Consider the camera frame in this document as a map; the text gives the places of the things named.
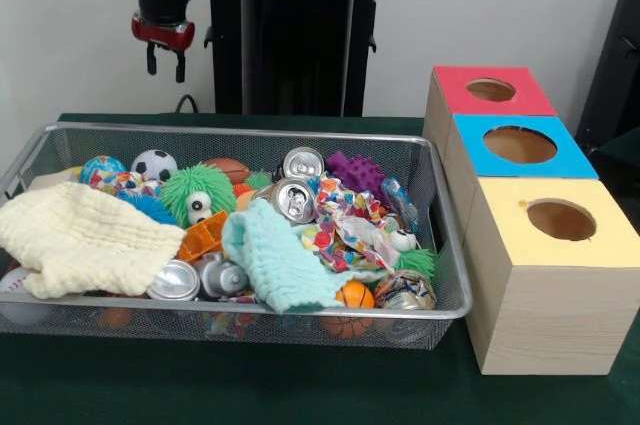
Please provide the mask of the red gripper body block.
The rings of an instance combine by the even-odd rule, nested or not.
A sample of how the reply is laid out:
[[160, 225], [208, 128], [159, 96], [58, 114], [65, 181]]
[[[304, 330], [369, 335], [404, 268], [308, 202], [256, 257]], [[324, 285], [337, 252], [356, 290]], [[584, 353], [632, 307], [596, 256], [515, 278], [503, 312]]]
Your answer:
[[138, 11], [132, 16], [131, 30], [137, 40], [154, 43], [174, 52], [186, 51], [195, 35], [195, 25], [190, 21], [177, 25], [158, 25], [145, 20]]

